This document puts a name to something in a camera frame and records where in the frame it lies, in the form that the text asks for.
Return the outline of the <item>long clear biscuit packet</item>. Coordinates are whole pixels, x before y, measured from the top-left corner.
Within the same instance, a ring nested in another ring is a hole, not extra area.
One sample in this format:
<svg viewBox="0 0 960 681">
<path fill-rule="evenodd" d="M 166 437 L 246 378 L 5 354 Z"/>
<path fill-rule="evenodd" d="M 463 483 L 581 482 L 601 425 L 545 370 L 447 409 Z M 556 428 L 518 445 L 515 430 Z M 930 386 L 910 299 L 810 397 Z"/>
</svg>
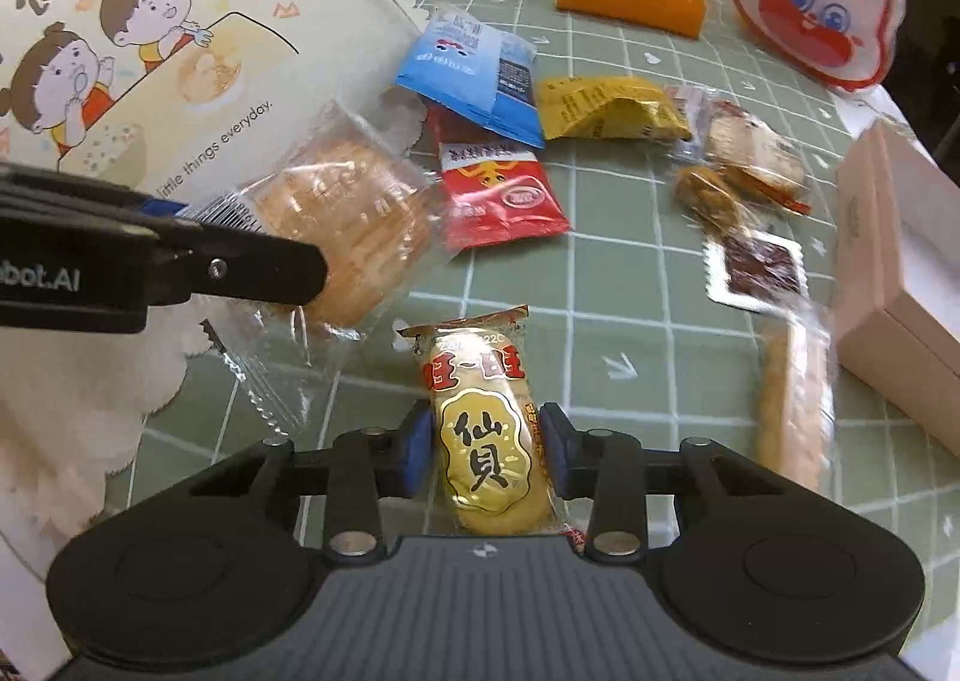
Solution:
<svg viewBox="0 0 960 681">
<path fill-rule="evenodd" d="M 757 460 L 799 486 L 827 483 L 835 437 L 835 353 L 825 310 L 796 299 L 763 327 Z"/>
</svg>

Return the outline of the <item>clear round cracker packet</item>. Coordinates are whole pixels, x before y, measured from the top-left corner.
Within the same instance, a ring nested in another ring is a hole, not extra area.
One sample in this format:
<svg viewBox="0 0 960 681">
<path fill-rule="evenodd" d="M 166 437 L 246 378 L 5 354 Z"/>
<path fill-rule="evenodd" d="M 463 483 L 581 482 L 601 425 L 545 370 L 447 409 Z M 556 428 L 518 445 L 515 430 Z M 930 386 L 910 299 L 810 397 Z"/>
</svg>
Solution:
<svg viewBox="0 0 960 681">
<path fill-rule="evenodd" d="M 310 245 L 327 263 L 324 286 L 304 304 L 200 301 L 229 371 L 268 431 L 282 436 L 331 396 L 335 374 L 384 312 L 449 258 L 439 177 L 338 103 L 317 114 L 274 171 L 200 216 Z"/>
</svg>

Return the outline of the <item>yellow snack packet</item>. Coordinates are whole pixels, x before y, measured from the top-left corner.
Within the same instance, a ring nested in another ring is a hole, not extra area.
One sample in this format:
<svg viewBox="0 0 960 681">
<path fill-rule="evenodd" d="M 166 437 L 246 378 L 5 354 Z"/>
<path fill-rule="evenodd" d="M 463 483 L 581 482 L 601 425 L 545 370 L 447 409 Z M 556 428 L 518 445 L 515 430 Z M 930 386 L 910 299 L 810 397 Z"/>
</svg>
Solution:
<svg viewBox="0 0 960 681">
<path fill-rule="evenodd" d="M 658 85 L 638 76 L 567 76 L 542 80 L 535 104 L 547 140 L 688 142 L 685 114 Z"/>
</svg>

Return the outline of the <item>pink cardboard box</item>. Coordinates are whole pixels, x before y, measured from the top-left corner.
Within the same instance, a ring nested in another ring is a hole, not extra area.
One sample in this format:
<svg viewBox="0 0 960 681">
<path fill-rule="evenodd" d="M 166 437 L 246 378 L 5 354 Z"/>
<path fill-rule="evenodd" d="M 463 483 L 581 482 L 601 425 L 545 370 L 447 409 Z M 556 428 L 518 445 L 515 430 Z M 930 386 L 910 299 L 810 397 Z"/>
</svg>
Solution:
<svg viewBox="0 0 960 681">
<path fill-rule="evenodd" d="M 884 121 L 836 168 L 839 364 L 958 450 L 958 187 Z"/>
</svg>

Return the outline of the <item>dark red jerky packet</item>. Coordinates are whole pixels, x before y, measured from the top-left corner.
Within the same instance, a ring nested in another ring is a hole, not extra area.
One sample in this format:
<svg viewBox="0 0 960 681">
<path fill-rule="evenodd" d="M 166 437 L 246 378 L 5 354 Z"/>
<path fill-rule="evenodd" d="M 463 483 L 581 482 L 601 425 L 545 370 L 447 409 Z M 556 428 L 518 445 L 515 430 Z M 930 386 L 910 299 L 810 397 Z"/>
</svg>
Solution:
<svg viewBox="0 0 960 681">
<path fill-rule="evenodd" d="M 802 247 L 791 239 L 755 229 L 706 234 L 703 260 L 706 296 L 716 304 L 782 317 L 809 297 Z"/>
</svg>

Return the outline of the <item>blue snack packet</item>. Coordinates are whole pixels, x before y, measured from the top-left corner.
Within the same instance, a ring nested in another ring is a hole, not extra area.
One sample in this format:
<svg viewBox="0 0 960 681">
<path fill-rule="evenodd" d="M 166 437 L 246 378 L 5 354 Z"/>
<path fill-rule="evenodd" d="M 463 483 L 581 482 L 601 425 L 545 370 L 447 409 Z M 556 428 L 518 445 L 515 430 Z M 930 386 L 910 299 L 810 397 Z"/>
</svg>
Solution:
<svg viewBox="0 0 960 681">
<path fill-rule="evenodd" d="M 483 130 L 542 148 L 535 105 L 535 47 L 522 37 L 438 4 L 394 83 Z"/>
</svg>

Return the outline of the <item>yellow senbei cracker packet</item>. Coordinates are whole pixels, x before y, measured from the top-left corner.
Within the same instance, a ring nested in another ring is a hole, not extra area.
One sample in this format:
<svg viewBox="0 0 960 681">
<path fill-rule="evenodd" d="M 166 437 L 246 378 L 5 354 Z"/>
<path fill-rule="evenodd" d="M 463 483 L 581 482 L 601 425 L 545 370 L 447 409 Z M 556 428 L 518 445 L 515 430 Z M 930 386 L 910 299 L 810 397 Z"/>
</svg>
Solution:
<svg viewBox="0 0 960 681">
<path fill-rule="evenodd" d="M 412 325 L 410 343 L 433 405 L 439 465 L 455 522 L 472 535 L 568 533 L 548 474 L 527 380 L 529 309 Z"/>
</svg>

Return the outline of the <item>small brown candy packet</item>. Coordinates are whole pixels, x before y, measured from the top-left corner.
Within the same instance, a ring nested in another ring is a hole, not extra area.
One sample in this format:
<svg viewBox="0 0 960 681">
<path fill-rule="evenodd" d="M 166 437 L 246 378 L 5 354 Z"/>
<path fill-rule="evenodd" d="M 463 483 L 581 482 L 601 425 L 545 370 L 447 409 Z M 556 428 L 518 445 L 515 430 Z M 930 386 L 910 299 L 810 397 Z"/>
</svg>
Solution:
<svg viewBox="0 0 960 681">
<path fill-rule="evenodd" d="M 682 167 L 675 177 L 674 193 L 704 226 L 718 234 L 748 226 L 745 206 L 711 167 Z"/>
</svg>

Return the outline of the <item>red snack packet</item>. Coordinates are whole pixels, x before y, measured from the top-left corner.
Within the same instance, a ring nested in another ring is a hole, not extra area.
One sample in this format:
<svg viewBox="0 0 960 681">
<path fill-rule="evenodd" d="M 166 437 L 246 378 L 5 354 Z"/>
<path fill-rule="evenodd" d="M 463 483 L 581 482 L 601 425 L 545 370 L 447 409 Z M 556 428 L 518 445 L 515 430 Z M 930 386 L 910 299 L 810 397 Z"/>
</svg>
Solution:
<svg viewBox="0 0 960 681">
<path fill-rule="evenodd" d="M 436 104 L 428 107 L 427 124 L 448 194 L 446 241 L 452 252 L 568 231 L 568 218 L 532 149 Z"/>
</svg>

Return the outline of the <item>white cartoon children bag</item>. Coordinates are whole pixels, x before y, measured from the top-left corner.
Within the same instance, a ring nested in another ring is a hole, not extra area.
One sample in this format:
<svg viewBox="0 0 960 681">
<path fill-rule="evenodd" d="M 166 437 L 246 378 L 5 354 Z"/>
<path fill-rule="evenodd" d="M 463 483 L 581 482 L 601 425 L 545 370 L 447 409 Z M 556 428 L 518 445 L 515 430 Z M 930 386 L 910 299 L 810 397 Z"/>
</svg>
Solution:
<svg viewBox="0 0 960 681">
<path fill-rule="evenodd" d="M 272 171 L 329 106 L 398 151 L 398 0 L 2 0 L 2 154 L 196 202 Z"/>
</svg>

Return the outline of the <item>green grid tablecloth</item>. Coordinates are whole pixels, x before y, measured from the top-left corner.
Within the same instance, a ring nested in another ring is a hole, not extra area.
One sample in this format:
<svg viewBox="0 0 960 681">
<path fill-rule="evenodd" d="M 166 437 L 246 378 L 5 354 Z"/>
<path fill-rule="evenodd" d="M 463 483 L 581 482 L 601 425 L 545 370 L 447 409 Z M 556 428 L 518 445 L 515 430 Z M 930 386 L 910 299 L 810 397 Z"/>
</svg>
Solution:
<svg viewBox="0 0 960 681">
<path fill-rule="evenodd" d="M 708 0 L 697 39 L 558 11 L 555 0 L 449 2 L 537 49 L 544 76 L 638 75 L 698 85 L 759 115 L 799 146 L 805 218 L 773 229 L 804 250 L 809 289 L 835 288 L 835 169 L 872 121 L 748 39 L 727 0 Z M 636 143 L 556 142 L 542 156 L 571 227 L 559 238 L 462 255 L 387 314 L 331 383 L 299 405 L 293 439 L 394 424 L 420 382 L 398 330 L 524 304 L 530 387 L 579 426 L 613 427 L 670 449 L 711 437 L 752 449 L 760 382 L 758 319 L 704 292 L 701 231 L 672 192 L 669 160 Z M 834 500 L 890 528 L 918 554 L 926 603 L 905 655 L 932 679 L 958 673 L 958 463 L 898 408 L 850 374 L 836 384 Z"/>
</svg>

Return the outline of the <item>red-trim rice cracker packet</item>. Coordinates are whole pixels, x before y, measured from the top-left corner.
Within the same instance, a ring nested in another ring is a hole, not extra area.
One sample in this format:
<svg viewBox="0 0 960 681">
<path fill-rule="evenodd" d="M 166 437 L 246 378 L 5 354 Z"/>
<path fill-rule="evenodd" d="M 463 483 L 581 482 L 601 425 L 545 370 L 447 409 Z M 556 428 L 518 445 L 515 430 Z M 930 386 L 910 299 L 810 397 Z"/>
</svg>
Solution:
<svg viewBox="0 0 960 681">
<path fill-rule="evenodd" d="M 665 94 L 690 128 L 690 138 L 670 148 L 672 160 L 711 167 L 749 199 L 796 215 L 811 213 L 804 163 L 791 140 L 709 89 L 668 86 Z"/>
</svg>

